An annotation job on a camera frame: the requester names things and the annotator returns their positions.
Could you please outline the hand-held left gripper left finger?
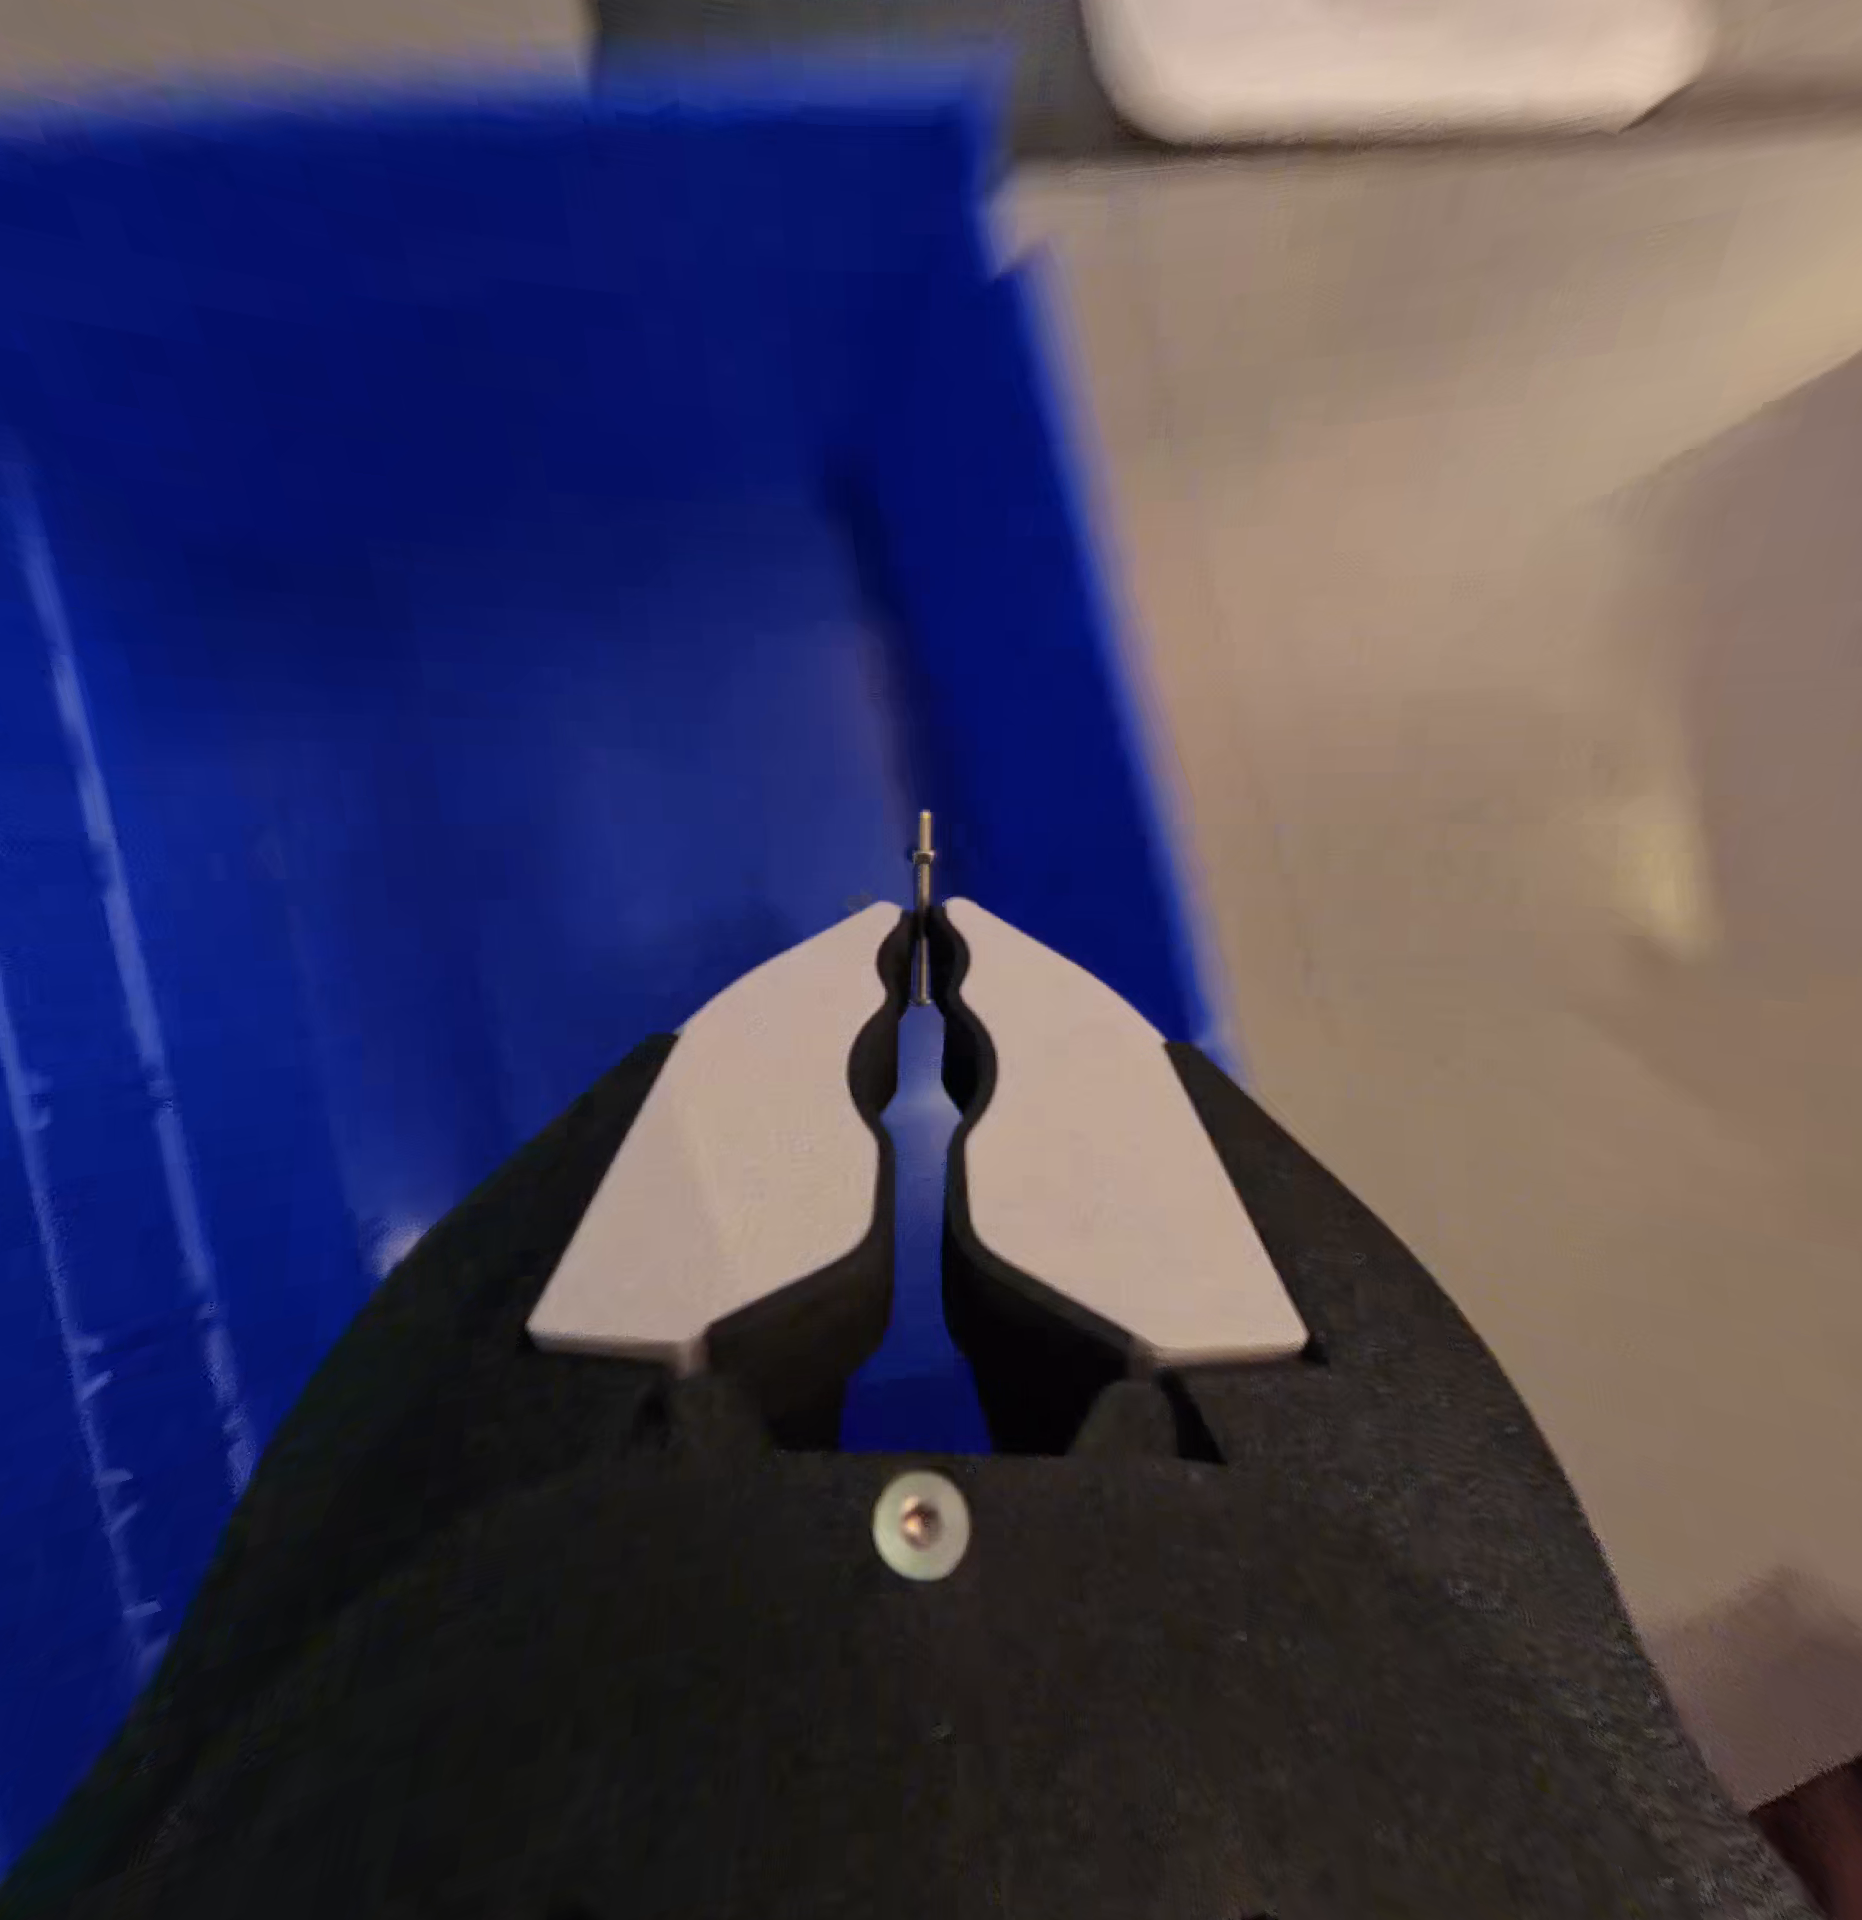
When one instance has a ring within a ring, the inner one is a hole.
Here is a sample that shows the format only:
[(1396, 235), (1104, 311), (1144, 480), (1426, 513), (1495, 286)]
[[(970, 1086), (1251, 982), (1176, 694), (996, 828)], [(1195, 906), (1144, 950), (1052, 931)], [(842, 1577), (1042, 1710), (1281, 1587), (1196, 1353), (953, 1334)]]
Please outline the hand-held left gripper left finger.
[(899, 906), (863, 908), (680, 1026), (531, 1313), (537, 1350), (685, 1377), (867, 1242), (880, 1152), (851, 1056), (891, 1012), (883, 952), (906, 931)]

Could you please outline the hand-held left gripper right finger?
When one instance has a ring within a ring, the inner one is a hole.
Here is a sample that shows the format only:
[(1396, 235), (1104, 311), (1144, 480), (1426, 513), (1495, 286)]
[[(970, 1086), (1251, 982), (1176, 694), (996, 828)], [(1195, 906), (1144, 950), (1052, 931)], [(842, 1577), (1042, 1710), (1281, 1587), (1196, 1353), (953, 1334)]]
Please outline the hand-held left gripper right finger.
[(1111, 984), (951, 901), (956, 1004), (988, 1047), (967, 1122), (982, 1252), (1162, 1370), (1303, 1356), (1308, 1330), (1163, 1033)]

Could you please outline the blue plastic parts bin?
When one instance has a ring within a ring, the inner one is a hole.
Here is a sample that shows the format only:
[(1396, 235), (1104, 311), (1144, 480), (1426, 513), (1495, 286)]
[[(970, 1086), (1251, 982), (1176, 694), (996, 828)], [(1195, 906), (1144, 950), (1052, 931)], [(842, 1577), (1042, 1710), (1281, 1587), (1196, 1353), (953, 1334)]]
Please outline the blue plastic parts bin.
[(374, 1288), (917, 806), (1226, 1042), (1006, 90), (0, 108), (0, 1882)]

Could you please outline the white base sheet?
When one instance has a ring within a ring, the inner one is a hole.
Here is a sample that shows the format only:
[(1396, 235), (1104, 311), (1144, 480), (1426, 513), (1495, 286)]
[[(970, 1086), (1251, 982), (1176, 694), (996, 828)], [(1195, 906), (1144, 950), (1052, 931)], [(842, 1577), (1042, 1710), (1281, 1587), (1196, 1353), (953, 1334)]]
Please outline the white base sheet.
[(1711, 55), (1698, 2), (1087, 2), (1113, 108), (1184, 149), (1631, 129)]

